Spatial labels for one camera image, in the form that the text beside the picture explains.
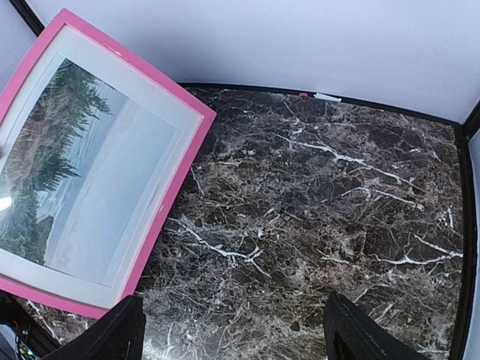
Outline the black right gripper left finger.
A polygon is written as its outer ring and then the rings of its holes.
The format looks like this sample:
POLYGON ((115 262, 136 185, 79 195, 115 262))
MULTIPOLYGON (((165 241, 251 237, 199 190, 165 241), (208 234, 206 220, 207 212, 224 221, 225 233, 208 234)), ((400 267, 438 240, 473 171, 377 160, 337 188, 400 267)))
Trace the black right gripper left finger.
POLYGON ((141 359, 146 327, 143 300, 129 295, 76 339, 45 359, 141 359))

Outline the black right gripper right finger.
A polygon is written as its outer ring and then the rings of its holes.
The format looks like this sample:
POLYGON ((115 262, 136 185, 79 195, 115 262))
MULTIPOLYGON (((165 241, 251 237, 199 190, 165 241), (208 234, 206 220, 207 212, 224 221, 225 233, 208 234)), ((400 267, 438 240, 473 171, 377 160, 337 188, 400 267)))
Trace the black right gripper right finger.
POLYGON ((391 336, 357 305, 331 292, 323 310, 328 359, 425 359, 391 336))

